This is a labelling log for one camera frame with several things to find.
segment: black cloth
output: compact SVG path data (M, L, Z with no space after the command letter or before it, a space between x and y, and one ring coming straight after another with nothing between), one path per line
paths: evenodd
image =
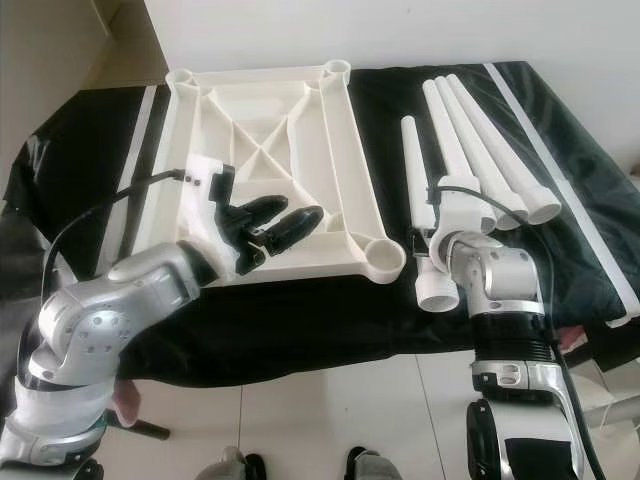
M528 64L497 66L640 292L640 195ZM468 86L540 181L555 189L483 66L353 71L349 91L382 219L388 235L407 252L410 219L400 119L416 117L425 161L436 177L441 175L421 85L449 73ZM113 193L143 92L80 92L56 112L27 141L13 166L6 195L11 209L52 239L68 221ZM136 167L140 176L151 168L167 100L168 89L158 87ZM142 199L130 209L129 234ZM80 279L93 274L106 221L106 213L98 215L63 242L62 253ZM571 212L565 208L536 228L554 254L556 322L600 324L623 316L615 289ZM530 251L547 284L547 265L530 235L518 229L495 236ZM471 348L465 307L437 315L420 311L415 276L409 257L390 285L344 276L208 289L197 302L139 335L122 355L120 376L189 386L237 385L396 353ZM12 281L0 272L0 289ZM11 318L1 318L0 328L3 335L20 327Z

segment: black cable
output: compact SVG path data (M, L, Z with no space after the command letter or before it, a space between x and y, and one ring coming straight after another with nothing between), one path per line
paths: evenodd
M439 205L439 195L441 192L460 192L466 193L467 195L471 195L472 197L478 198L492 207L497 208L498 210L506 213L515 220L519 225L525 227L527 231L531 232L535 239L540 243L542 248L544 249L545 255L547 257L547 263L549 266L549 289L548 289L548 310L547 310L547 329L549 333L549 338L547 341L549 346L551 347L551 351L556 358L556 361L560 365L560 370L562 371L562 378L564 379L564 383L567 387L567 392L569 393L569 399L571 400L571 407L573 409L573 414L576 418L576 423L578 425L578 431L580 433L580 438L582 440L582 446L584 447L585 454L587 455L587 460L589 461L589 465L591 466L591 470L593 471L593 475L596 480L606 480L604 472L602 471L602 467L600 466L600 462L598 460L598 456L596 455L595 449L593 447L593 443L591 442L591 435L589 435L589 429L587 427L587 422L584 419L584 415L582 413L582 406L580 405L580 398L578 397L578 392L576 391L576 387L573 383L573 379L571 378L571 373L569 372L569 367L567 366L567 362L560 352L560 347L558 346L558 337L555 331L555 325L553 322L553 294L555 288L555 270L553 264L553 256L551 255L551 251L547 246L547 242L542 238L542 236L528 223L526 223L522 218L520 218L515 212L508 209L500 202L496 202L494 199L487 197L481 193L476 192L475 190L471 190L464 187L455 187L455 186L443 186L436 187L431 190L430 193L433 193L435 196L432 199L432 203L434 205Z
M174 169L167 170L166 172L158 173L156 175L152 175L151 177L144 178L142 180L137 181L133 185L120 190L119 192L114 193L110 197L101 201L100 203L95 204L93 207L85 210L83 213L78 215L76 218L67 223L62 230L56 235L47 250L47 255L44 263L44 269L42 272L42 286L40 290L40 306L44 305L44 302L47 301L49 295L51 293L51 276L53 274L53 266L55 265L56 256L60 251L60 241L66 235L66 233L75 227L77 224L90 217L91 215L95 215L101 210L110 207L114 203L128 197L132 193L141 190L143 188L148 187L156 182L164 180L166 178L174 178L176 180L184 179L184 170Z

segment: white tray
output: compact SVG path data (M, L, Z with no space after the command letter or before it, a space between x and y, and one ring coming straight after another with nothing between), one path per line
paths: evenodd
M347 62L332 60L167 75L171 100L154 173L186 168L196 155L211 157L236 168L233 205L285 195L289 207L274 222L302 206L324 209L309 237L231 283L350 274L390 283L404 267L404 250L387 238L371 186L347 91L350 70ZM181 188L171 181L150 187L134 252L184 236Z

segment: white wall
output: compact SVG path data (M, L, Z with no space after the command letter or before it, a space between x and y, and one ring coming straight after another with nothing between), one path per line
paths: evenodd
M107 38L91 1L0 2L0 195L24 140L82 87Z
M640 2L145 2L170 69L528 60L621 165L640 159Z

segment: white tape strip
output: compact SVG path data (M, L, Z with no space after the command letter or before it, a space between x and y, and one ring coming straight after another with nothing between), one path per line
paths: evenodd
M124 168L120 175L120 184L118 185L118 191L123 188L127 188L131 185L131 179L133 172L136 169L138 157L140 156L140 149L142 148L142 141L144 140L144 134L147 131L147 125L149 123L149 117L151 115L151 108L153 107L153 99L156 94L156 86L147 87L142 96L142 102L140 103L140 110L138 111L138 118L136 125L133 128L133 136L131 137L131 143L129 144L129 153L124 162ZM125 224L127 220L127 199L120 200L118 203L111 207L111 213L109 214L109 221L107 222L107 228L104 231L104 237L102 238L102 245L100 247L100 255L98 256L98 264L96 266L96 275L106 273L111 265L117 260L118 251L120 250L120 244L124 235Z
M587 242L589 242L593 253L595 253L596 258L602 265L602 269L618 292L618 296L620 297L627 314L622 318L612 320L607 323L610 327L619 327L624 325L633 317L640 315L640 300L638 300L638 296L631 287L631 284L629 284L627 277L622 273L620 266L607 247L607 244L604 242L600 232L598 232L593 220L589 217L589 214L582 205L582 202L580 202L580 199L573 190L573 187L571 187L571 184L562 173L562 170L560 170L560 167L554 160L551 152L549 152L549 149L540 137L540 134L533 126L533 123L531 123L531 120L507 85L507 82L502 78L502 75L500 75L500 72L498 72L495 65L492 63L485 63L484 66L498 87L498 90L500 90L500 93L502 93L502 96L507 101L507 104L511 107L511 110L520 122L520 125L527 137L529 137L533 148L542 160L543 165L549 171L549 174L553 178L558 190L564 197L565 204L571 209L571 212L578 222L580 230L582 230L582 233L587 239Z

